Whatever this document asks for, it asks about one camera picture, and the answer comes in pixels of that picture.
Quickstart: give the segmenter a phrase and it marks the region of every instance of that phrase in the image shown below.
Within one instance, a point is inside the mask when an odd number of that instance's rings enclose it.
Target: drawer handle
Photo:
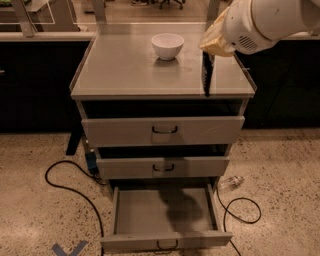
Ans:
[[[158,249],[159,250],[174,250],[174,249],[177,249],[178,248],[178,240],[176,240],[176,244],[172,247],[168,247],[168,248],[163,248],[160,246],[160,242],[159,240],[157,240],[157,246],[158,246]]]
[[[156,130],[156,128],[154,126],[152,126],[152,132],[153,133],[172,134],[172,133],[176,133],[177,131],[178,131],[178,126],[177,125],[174,127],[174,130],[169,130],[169,131],[158,131],[158,130]]]
[[[169,168],[163,168],[163,169],[157,169],[156,168],[156,165],[154,164],[153,166],[152,166],[152,169],[155,171],[155,172],[170,172],[170,171],[173,171],[174,170],[174,164],[172,164],[171,165],[171,167],[169,167]]]

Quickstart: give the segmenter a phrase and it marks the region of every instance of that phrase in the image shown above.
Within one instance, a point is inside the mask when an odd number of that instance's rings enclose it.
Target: floor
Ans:
[[[183,11],[156,6],[132,7],[130,0],[107,2],[112,22],[179,20],[184,11],[188,20],[205,20],[202,9],[208,1],[189,0]],[[125,14],[117,12],[122,5]],[[171,18],[159,16],[167,11]],[[83,15],[83,20],[92,19]],[[86,168],[80,145],[74,156],[66,156],[69,134],[0,134],[0,255],[100,255],[98,219],[92,207],[79,195],[49,186],[45,173],[56,161],[72,160]],[[222,191],[227,204],[237,197],[248,197],[261,207],[262,218],[254,225],[241,223],[229,215],[227,230],[241,255],[317,256],[320,251],[320,128],[242,130],[230,154],[230,164],[222,181],[239,175],[243,184],[233,191]],[[49,174],[51,182],[79,190],[96,205],[105,233],[110,229],[112,199],[108,187],[97,185],[71,164],[60,164]],[[220,226],[224,210],[215,201]],[[257,209],[245,201],[230,208],[253,220]],[[112,254],[151,256],[152,252]],[[229,244],[207,250],[175,251],[172,256],[237,255]]]

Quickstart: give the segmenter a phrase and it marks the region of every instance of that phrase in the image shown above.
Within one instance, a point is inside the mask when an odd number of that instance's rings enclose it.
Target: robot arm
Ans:
[[[252,54],[298,32],[320,29],[320,0],[234,0],[221,35],[235,50]]]

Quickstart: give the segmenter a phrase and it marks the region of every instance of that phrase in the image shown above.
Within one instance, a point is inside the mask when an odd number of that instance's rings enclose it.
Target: drawer cabinet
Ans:
[[[111,228],[101,239],[106,252],[211,248],[232,237],[221,230],[213,194],[254,86],[235,58],[216,57],[206,97],[198,49],[204,25],[103,26],[71,84],[99,174],[113,194]],[[185,38],[174,66],[154,57],[151,46],[139,53],[127,47],[160,32]],[[121,65],[126,56],[143,68]],[[164,75],[175,84],[159,79]]]

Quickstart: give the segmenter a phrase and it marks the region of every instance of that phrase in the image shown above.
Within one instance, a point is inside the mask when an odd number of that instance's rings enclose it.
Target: chair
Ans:
[[[182,4],[184,4],[184,3],[186,2],[186,0],[182,0],[182,1],[173,0],[173,1],[176,2],[176,3],[178,3],[178,4],[180,4],[180,7],[179,7],[180,10],[183,9],[183,5],[182,5]],[[162,0],[162,1],[160,2],[159,9],[162,9],[162,5],[163,5],[164,3],[170,4],[170,0]]]

